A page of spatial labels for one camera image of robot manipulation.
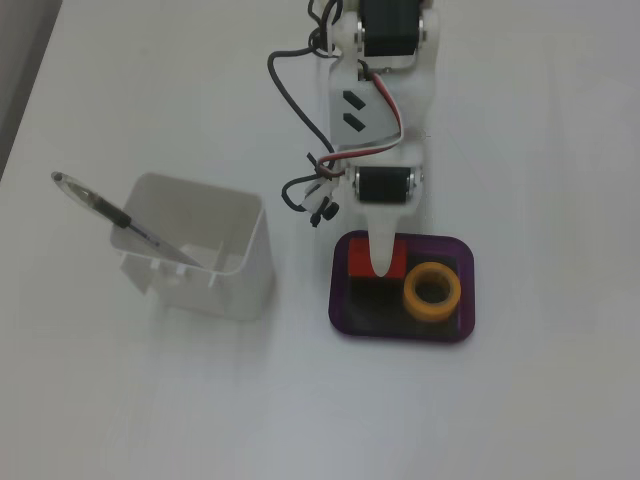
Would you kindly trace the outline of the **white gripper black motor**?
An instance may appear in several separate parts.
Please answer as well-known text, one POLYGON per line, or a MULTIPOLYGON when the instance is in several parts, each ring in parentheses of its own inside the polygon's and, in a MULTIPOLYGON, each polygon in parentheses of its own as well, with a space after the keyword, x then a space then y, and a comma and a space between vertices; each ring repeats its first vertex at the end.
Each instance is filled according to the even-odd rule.
POLYGON ((346 160, 346 216, 351 221, 367 221, 370 260, 378 277, 384 277, 391 267, 398 221, 418 221, 421 216, 425 176, 425 143, 402 143, 346 160))

